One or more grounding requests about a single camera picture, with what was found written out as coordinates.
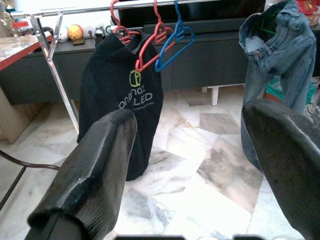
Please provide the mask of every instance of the yellow ball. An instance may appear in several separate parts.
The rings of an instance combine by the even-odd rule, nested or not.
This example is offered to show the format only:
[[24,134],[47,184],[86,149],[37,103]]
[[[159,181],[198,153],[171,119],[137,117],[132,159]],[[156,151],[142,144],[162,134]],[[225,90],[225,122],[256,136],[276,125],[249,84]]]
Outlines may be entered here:
[[68,28],[68,35],[72,40],[82,39],[84,36],[84,32],[79,25],[71,25]]

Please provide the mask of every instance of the red hanger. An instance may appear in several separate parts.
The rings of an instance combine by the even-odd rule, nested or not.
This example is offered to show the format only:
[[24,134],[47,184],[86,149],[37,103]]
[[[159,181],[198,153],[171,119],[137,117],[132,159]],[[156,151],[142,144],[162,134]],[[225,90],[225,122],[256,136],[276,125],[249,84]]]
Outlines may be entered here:
[[119,0],[112,0],[111,5],[110,5],[111,17],[115,21],[115,23],[117,24],[117,27],[113,30],[113,33],[116,34],[116,32],[118,30],[120,30],[120,29],[124,30],[125,36],[121,37],[120,40],[124,44],[129,44],[130,43],[130,38],[132,37],[132,35],[134,35],[134,34],[140,35],[140,32],[138,32],[138,31],[129,31],[128,29],[126,29],[124,26],[122,26],[120,24],[120,20],[118,18],[116,18],[115,13],[114,13],[114,5],[115,5],[115,3],[118,3],[118,2],[119,2]]
[[[144,43],[143,47],[141,48],[141,51],[139,53],[139,59],[135,63],[135,70],[139,73],[142,72],[147,67],[149,67],[152,63],[154,63],[159,58],[159,54],[158,54],[157,56],[149,60],[146,64],[143,63],[143,54],[146,48],[148,47],[148,45],[152,41],[158,44],[167,38],[168,32],[172,32],[172,33],[174,32],[174,30],[171,27],[166,27],[166,25],[162,22],[161,16],[158,13],[157,0],[154,0],[153,2],[153,9],[154,9],[155,15],[158,18],[158,23],[155,26],[154,33],[148,38],[148,40]],[[172,41],[172,43],[170,43],[169,46],[164,51],[166,52],[174,44],[175,42]]]

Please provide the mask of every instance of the clothes drying rack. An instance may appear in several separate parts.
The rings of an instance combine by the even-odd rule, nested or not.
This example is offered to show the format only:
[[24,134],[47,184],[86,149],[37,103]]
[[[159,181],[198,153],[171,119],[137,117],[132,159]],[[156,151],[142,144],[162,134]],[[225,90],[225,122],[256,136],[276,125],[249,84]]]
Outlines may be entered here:
[[[219,1],[219,0],[179,0],[179,4],[189,4],[189,3],[200,3],[200,2],[212,2],[212,1]],[[115,10],[122,10],[122,9],[133,9],[133,8],[142,8],[142,7],[152,7],[154,0],[134,0],[134,1],[122,1],[118,2],[114,5]],[[174,0],[158,0],[158,6],[166,6],[166,5],[174,5]],[[56,83],[56,86],[59,90],[63,103],[66,107],[66,110],[70,116],[70,119],[79,133],[79,115],[75,105],[75,102],[70,99],[68,91],[65,89],[65,84],[63,81],[63,77],[59,73],[56,68],[56,63],[53,58],[55,49],[58,42],[58,36],[60,32],[60,27],[62,24],[62,20],[64,15],[68,14],[81,14],[81,13],[92,13],[92,12],[100,12],[100,11],[109,11],[110,6],[106,5],[97,5],[91,7],[67,7],[67,8],[55,8],[55,9],[44,9],[44,10],[36,10],[36,11],[14,11],[11,12],[11,17],[13,19],[21,19],[21,18],[28,18],[30,19],[31,25],[34,29],[34,33],[37,36],[37,39],[40,43],[43,55],[45,60],[49,66],[53,79]],[[57,16],[55,29],[53,32],[53,40],[51,44],[46,40],[44,30],[41,25],[40,18],[42,17],[49,17],[49,16]]]

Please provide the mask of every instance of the television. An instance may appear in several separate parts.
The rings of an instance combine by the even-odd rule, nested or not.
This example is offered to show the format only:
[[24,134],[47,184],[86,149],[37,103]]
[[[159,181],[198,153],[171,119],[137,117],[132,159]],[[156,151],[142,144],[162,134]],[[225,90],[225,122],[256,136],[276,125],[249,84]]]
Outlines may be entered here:
[[[251,14],[263,12],[265,2],[266,0],[214,0],[183,3],[179,4],[179,11],[184,22],[246,18]],[[158,12],[164,23],[177,21],[174,5],[158,6]],[[153,7],[119,10],[119,17],[121,25],[126,28],[137,28],[157,23]]]

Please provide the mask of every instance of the blue hanger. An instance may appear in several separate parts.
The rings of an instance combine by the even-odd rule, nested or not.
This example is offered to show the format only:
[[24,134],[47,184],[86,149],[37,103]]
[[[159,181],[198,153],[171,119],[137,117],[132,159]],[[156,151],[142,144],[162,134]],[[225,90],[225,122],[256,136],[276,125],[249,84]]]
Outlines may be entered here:
[[[188,47],[190,47],[190,45],[195,41],[195,34],[191,30],[191,28],[186,26],[185,23],[181,20],[181,13],[179,11],[178,0],[174,0],[174,3],[175,3],[175,11],[176,11],[176,14],[178,15],[178,21],[175,24],[173,34],[167,39],[167,41],[163,45],[163,48],[161,49],[161,52],[159,54],[159,58],[155,61],[155,70],[157,72],[160,72],[162,69],[164,69],[169,63],[171,63],[184,50],[186,50]],[[178,52],[176,52],[167,62],[162,63],[164,53],[166,50],[168,50],[167,49],[168,45],[171,44],[173,40],[175,43],[180,42],[185,37],[186,31],[191,33],[190,42],[186,46],[184,46],[182,49],[180,49]]]

